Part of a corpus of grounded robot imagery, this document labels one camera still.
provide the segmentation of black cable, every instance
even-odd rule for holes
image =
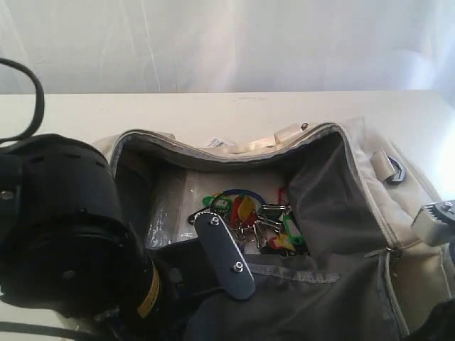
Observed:
[[[35,112],[33,113],[33,118],[30,122],[30,125],[26,130],[16,136],[8,137],[5,139],[0,139],[0,144],[8,141],[19,141],[27,137],[32,136],[41,125],[44,117],[44,91],[43,86],[41,85],[39,79],[35,74],[26,66],[21,63],[9,60],[6,58],[0,58],[0,64],[12,67],[15,70],[18,70],[30,78],[31,82],[35,86],[36,90],[36,99],[35,99]]]
[[[29,325],[27,323],[4,321],[0,321],[0,332],[17,332],[21,334],[45,335],[77,341],[113,341],[112,337],[92,335],[86,332],[78,332],[76,330],[49,327],[47,325]]]

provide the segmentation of gray lining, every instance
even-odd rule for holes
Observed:
[[[340,274],[332,273],[325,274],[322,272],[313,271],[298,271],[283,266],[262,265],[248,263],[248,267],[253,274],[272,276],[289,281],[304,282],[304,283],[334,283],[340,279]]]

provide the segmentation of white wall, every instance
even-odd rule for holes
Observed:
[[[0,0],[0,55],[48,93],[435,88],[455,103],[454,17],[453,0]]]

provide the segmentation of table surface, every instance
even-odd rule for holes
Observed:
[[[0,95],[0,136],[27,125],[33,95]],[[429,90],[229,94],[48,94],[39,133],[94,142],[127,129],[173,133],[205,146],[212,137],[248,142],[293,123],[364,116],[432,181],[455,197],[455,111]]]

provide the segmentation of canvas bag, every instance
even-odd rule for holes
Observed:
[[[270,138],[218,148],[193,148],[170,134],[141,130],[95,147],[117,184],[130,189],[121,167],[147,177],[153,160],[200,172],[262,167],[286,174],[311,256],[245,255],[256,293],[246,302],[225,294],[205,300],[188,321],[187,340],[399,340],[455,291],[449,245],[428,247],[410,229],[422,205],[440,201],[436,190],[362,119],[296,124]],[[378,153],[405,166],[402,183],[383,181],[387,169],[372,162]],[[132,215],[140,215],[143,201]],[[147,217],[142,214],[142,223]]]

